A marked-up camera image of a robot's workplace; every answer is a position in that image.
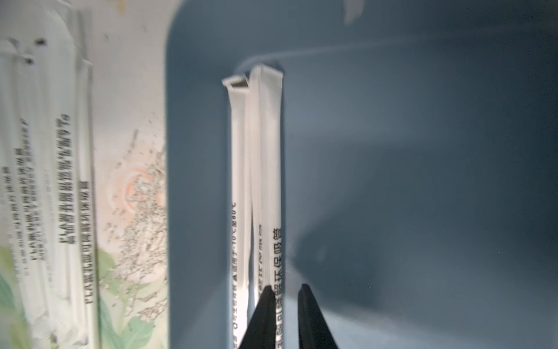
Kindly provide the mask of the white straws pile left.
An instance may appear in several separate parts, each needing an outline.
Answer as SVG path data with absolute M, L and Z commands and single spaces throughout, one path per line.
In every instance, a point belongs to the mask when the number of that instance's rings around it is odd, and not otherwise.
M 1 228 L 30 348 L 98 348 L 92 64 L 84 19 L 48 1 L 30 42 L 1 42 Z

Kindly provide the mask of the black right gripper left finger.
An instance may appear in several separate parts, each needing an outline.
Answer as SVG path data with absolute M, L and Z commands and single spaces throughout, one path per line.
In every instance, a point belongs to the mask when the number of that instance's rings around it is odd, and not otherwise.
M 276 294 L 266 286 L 247 327 L 240 349 L 274 349 L 276 346 Z

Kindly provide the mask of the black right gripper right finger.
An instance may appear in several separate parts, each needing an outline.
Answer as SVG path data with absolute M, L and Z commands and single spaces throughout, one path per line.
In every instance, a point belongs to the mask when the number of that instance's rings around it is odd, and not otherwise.
M 299 290 L 297 315 L 300 349 L 338 349 L 308 284 L 303 284 Z

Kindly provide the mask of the white straw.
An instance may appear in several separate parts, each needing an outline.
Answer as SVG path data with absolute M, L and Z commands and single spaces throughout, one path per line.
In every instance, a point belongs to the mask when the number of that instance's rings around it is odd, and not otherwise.
M 270 286 L 276 295 L 274 348 L 283 347 L 283 239 L 280 118 L 283 73 L 267 65 L 249 76 L 251 195 L 257 294 Z
M 248 79 L 222 81 L 230 102 L 232 346 L 241 347 L 248 327 L 251 257 L 251 192 L 248 157 Z

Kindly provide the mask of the blue storage box tray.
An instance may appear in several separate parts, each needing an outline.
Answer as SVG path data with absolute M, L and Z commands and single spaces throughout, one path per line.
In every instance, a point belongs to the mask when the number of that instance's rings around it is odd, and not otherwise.
M 222 80 L 284 74 L 284 345 L 557 347 L 556 1 L 186 1 L 167 42 L 169 338 L 229 348 Z

